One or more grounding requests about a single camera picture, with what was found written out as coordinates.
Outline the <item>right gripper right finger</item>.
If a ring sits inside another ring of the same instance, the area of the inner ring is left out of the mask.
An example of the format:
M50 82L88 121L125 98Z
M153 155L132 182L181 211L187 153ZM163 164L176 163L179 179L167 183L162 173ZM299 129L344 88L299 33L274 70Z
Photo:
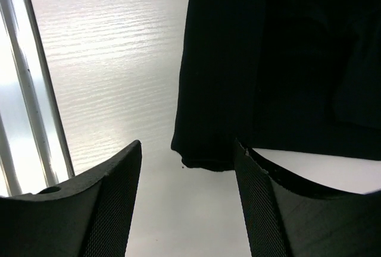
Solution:
M380 192L315 183L241 143L234 166L252 256L380 255Z

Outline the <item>aluminium front rail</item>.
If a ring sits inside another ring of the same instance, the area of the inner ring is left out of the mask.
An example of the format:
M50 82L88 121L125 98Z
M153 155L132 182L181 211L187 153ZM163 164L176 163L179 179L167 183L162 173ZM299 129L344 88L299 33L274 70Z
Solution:
M1 195L74 176L31 0L1 0Z

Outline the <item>black t shirt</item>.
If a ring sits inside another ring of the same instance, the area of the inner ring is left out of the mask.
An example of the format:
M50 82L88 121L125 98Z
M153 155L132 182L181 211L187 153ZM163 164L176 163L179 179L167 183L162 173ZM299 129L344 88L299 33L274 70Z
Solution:
M380 159L380 0L189 0L171 143Z

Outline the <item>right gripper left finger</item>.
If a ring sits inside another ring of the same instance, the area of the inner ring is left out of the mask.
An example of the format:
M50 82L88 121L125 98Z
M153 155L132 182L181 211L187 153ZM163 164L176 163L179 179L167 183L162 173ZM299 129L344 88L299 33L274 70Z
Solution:
M56 186L1 198L1 256L124 256L141 163L135 140Z

